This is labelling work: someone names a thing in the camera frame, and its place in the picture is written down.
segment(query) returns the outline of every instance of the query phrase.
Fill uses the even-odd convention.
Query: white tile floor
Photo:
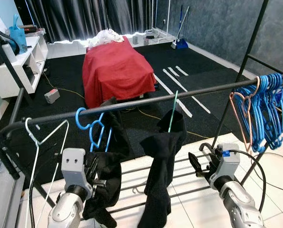
[[[203,142],[211,143],[213,139],[199,141],[191,143],[182,147],[176,156],[176,160],[186,158],[188,152],[192,152],[196,155],[202,153],[208,153],[208,150],[200,152],[198,147]],[[227,134],[218,138],[219,143],[237,143],[241,150],[244,150],[244,144],[233,135]],[[283,155],[283,144],[281,148],[273,151]],[[152,158],[141,157],[135,160],[130,160],[122,163],[122,170],[128,171],[136,168],[147,167],[152,163]],[[199,162],[203,167],[208,163],[206,157],[200,158]],[[238,167],[235,175],[241,180],[246,174],[246,171],[250,167],[250,160],[245,156],[241,156],[241,163]],[[283,158],[274,155],[264,155],[261,159],[261,165],[263,166],[266,174],[267,181],[277,186],[283,187]],[[189,161],[182,161],[175,163],[174,175],[193,172],[194,169],[190,165]],[[124,174],[122,176],[122,187],[128,187],[135,184],[140,184],[146,181],[149,169]],[[188,175],[180,178],[173,179],[173,182],[168,187],[170,195],[181,193],[188,190],[197,189],[207,186],[208,183],[202,179],[197,178],[195,175]],[[59,180],[54,183],[52,193],[50,196],[53,200],[56,199],[59,192],[63,190],[64,180]],[[253,172],[249,179],[244,184],[245,189],[252,195],[255,200],[256,207],[259,207],[263,182]],[[144,187],[139,187],[139,191],[143,191]],[[17,221],[17,227],[23,227],[25,221],[25,209],[27,206],[27,191],[25,197],[22,198],[20,204],[20,212]],[[132,189],[121,191],[118,203],[108,210],[119,209],[129,205],[134,205],[140,202],[145,202],[146,196],[142,193],[132,191]],[[43,198],[39,196],[37,191],[34,191],[33,205],[34,214],[37,220],[40,210],[43,205]],[[190,228],[230,228],[229,215],[224,208],[223,202],[218,196],[218,192],[212,189],[206,189],[182,195],[179,197],[173,197],[171,200],[172,213],[167,217],[166,227],[190,227]],[[50,206],[46,206],[41,217],[39,227],[47,226],[47,215],[51,210]],[[117,221],[117,227],[131,228],[137,227],[137,224],[142,216],[144,206],[136,207],[133,209],[124,210],[121,212],[113,213],[113,218]],[[262,217],[264,224],[267,228],[283,228],[283,191],[274,187],[267,186],[265,204],[262,211]],[[94,220],[82,221],[80,227],[100,228],[101,226]]]

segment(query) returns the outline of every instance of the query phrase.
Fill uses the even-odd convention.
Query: robotic hand
[[[98,157],[86,160],[84,149],[66,148],[62,154],[61,171],[65,179],[65,193],[57,200],[48,217],[49,228],[77,228],[85,200],[95,196],[97,186],[105,187],[106,180],[98,180]]]
[[[219,144],[214,150],[211,145],[203,143],[211,153],[211,162],[207,166],[208,172],[203,172],[196,156],[189,153],[189,160],[196,171],[197,177],[204,177],[210,187],[219,191],[219,196],[230,215],[233,228],[264,228],[263,218],[255,208],[254,199],[249,195],[234,177],[234,173],[240,163],[238,153],[229,153],[228,150],[238,150],[237,144]]]

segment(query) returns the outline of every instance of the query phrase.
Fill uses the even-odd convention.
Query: black carpet
[[[167,67],[172,67],[175,70],[175,66],[180,66],[184,71],[186,71],[189,76],[183,76],[178,71],[177,73],[181,75],[179,77],[179,81],[186,87],[187,90],[232,83],[236,77],[235,71],[228,69],[190,49],[173,50],[170,47],[170,43],[138,47],[136,50],[145,56],[154,69],[155,74],[174,93],[176,90],[179,92],[183,92],[183,90],[162,71],[163,68],[167,69]],[[70,89],[84,95],[81,78],[83,60],[84,55],[49,60],[50,82],[56,87]],[[45,77],[42,76],[35,94],[32,95],[33,104],[28,106],[27,103],[23,101],[18,114],[18,119],[21,119],[22,117],[35,118],[64,112],[72,112],[76,111],[79,107],[85,107],[84,100],[81,97],[62,90],[59,91],[60,98],[54,104],[47,104],[44,94],[49,90],[51,90],[51,87]],[[145,98],[158,97],[167,94],[167,91],[160,86],[156,92],[146,94]],[[181,99],[187,109],[193,114],[192,118],[185,115],[187,130],[204,137],[213,137],[219,124],[219,119],[224,111],[228,95],[229,91],[218,93],[218,95],[209,94],[196,96],[196,98],[211,111],[210,114],[207,113],[192,98]],[[0,129],[8,124],[14,104],[15,98],[11,99],[8,108],[0,121]],[[161,118],[172,107],[173,101],[168,101],[142,106],[139,107],[139,109],[146,114]],[[128,159],[143,156],[144,152],[139,144],[140,141],[157,131],[156,123],[158,122],[158,119],[141,114],[140,111],[138,109],[131,111],[124,110],[121,114],[124,127],[134,150],[134,154],[130,154]],[[98,117],[96,116],[83,117],[81,122],[91,123],[97,118]],[[74,119],[69,119],[68,121],[69,132],[65,148],[78,147],[89,151],[90,143],[88,131],[79,130]],[[231,114],[229,114],[229,118],[227,118],[225,126],[222,128],[221,134],[233,131],[237,137],[240,137],[240,135],[236,133],[237,124],[234,123],[234,121],[235,120],[232,118]],[[38,138],[42,139],[60,123],[61,122],[41,125],[40,131],[36,128],[32,128],[31,130],[35,134],[37,133]],[[41,146],[38,166],[47,160],[49,160],[49,162],[38,175],[38,181],[40,183],[47,183],[52,178],[52,174],[55,169],[55,161],[51,160],[51,158],[55,152],[59,152],[64,133],[65,127],[62,127],[52,138]],[[202,139],[204,138],[188,134],[184,144],[196,142]],[[17,130],[13,133],[11,146],[13,151],[19,153],[22,164],[32,168],[36,148],[33,141],[28,137],[25,129]],[[62,174],[59,170],[56,179],[58,180],[60,178],[62,178]]]

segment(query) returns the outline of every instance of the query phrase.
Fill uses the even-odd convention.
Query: broom
[[[188,8],[187,8],[187,10],[186,10],[186,12],[185,12],[185,16],[184,16],[184,19],[183,19],[183,23],[181,23],[181,25],[180,25],[180,28],[179,28],[178,34],[177,34],[177,36],[176,36],[176,39],[175,39],[175,40],[172,42],[172,44],[171,44],[171,48],[173,48],[173,49],[176,49],[176,41],[177,41],[177,39],[179,38],[179,33],[180,33],[180,30],[181,30],[181,28],[182,28],[182,26],[183,26],[183,24],[184,24],[185,17],[187,16],[187,13],[188,13],[189,8],[190,8],[190,6],[188,6]]]

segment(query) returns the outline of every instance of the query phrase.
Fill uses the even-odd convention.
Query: white wire hanger
[[[37,160],[38,160],[38,155],[39,155],[39,146],[42,145],[47,139],[49,139],[61,126],[63,126],[64,124],[67,124],[67,128],[66,128],[66,132],[65,132],[63,144],[62,144],[61,151],[60,151],[60,154],[62,154],[63,148],[64,148],[64,144],[65,144],[65,140],[66,140],[66,136],[67,136],[67,133],[68,133],[69,123],[68,123],[67,120],[64,120],[64,121],[63,121],[59,126],[57,126],[48,136],[46,136],[45,139],[43,139],[42,141],[39,141],[39,140],[33,135],[33,133],[31,132],[31,130],[28,128],[28,121],[29,121],[29,120],[31,120],[30,117],[25,120],[25,128],[26,128],[27,133],[29,134],[29,137],[35,142],[35,145],[36,145],[36,147],[37,147],[36,157],[35,157],[35,161],[34,161],[34,163],[33,163],[32,173],[31,173],[31,178],[30,178],[30,183],[29,183],[29,191],[30,191],[31,182],[32,182],[32,180],[33,180],[35,168],[36,168],[36,165],[37,165]],[[45,205],[46,205],[46,202],[47,202],[47,199],[48,199],[48,196],[49,196],[49,193],[50,193],[52,184],[53,184],[53,182],[54,182],[54,180],[55,180],[58,167],[59,167],[59,163],[57,163],[57,165],[56,165],[55,172],[54,172],[54,175],[53,175],[53,177],[52,177],[49,190],[48,190],[48,192],[47,192],[47,196],[46,196],[46,198],[45,198],[45,201],[44,201],[44,204],[43,204],[41,213],[40,213],[39,218],[38,218],[37,223],[36,223],[36,227],[38,227],[38,225],[39,225],[39,221],[40,221],[40,219],[41,219],[41,216],[42,216],[44,207],[45,207]],[[27,228],[28,214],[29,214],[29,205],[26,207],[25,228]]]

